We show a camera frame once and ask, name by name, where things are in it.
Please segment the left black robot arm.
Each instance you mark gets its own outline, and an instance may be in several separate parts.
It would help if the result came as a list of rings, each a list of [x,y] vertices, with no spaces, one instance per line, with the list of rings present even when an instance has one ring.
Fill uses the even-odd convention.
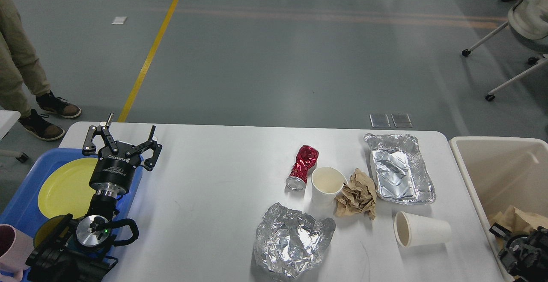
[[[98,157],[89,181],[94,190],[89,208],[81,217],[65,214],[41,226],[45,237],[26,260],[30,282],[101,282],[118,263],[108,254],[111,249],[138,239],[136,222],[117,203],[130,193],[139,167],[153,170],[163,147],[154,139],[156,126],[141,144],[115,140],[109,131],[112,118],[90,126],[84,140],[82,153]]]

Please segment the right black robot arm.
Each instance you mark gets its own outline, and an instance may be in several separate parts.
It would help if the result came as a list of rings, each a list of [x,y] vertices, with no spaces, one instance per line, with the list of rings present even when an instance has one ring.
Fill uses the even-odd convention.
[[[540,226],[529,235],[518,235],[495,224],[505,240],[497,257],[515,282],[546,282],[548,280],[547,229]]]

